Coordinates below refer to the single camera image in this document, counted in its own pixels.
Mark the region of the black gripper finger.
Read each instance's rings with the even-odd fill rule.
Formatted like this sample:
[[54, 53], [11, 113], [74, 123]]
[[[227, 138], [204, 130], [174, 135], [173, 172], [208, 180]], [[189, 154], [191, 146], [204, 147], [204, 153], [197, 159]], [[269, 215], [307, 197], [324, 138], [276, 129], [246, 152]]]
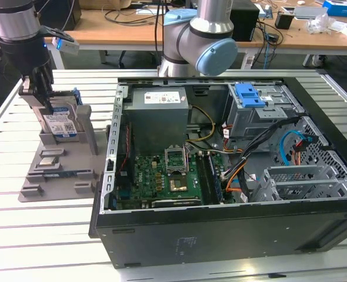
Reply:
[[50, 102], [52, 84], [54, 82], [52, 69], [34, 69], [34, 96], [44, 106], [44, 113], [53, 113]]

